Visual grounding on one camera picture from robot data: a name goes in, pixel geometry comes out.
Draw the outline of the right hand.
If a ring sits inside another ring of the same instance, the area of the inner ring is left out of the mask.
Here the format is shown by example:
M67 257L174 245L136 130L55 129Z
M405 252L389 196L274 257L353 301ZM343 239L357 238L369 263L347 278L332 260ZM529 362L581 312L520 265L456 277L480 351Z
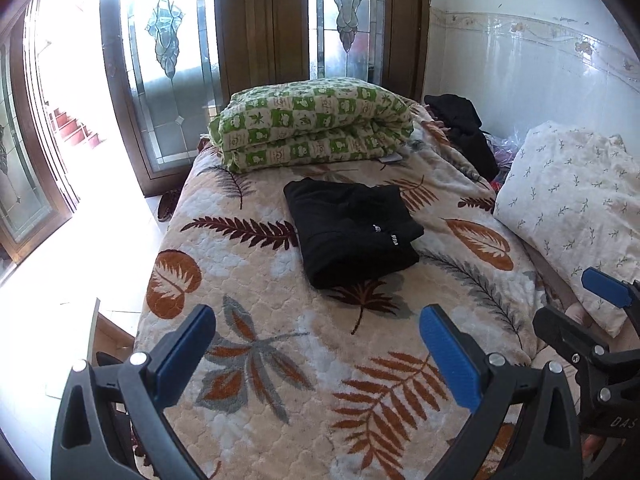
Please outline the right hand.
M587 434L582 441L582 459L593 460L605 445L606 437Z

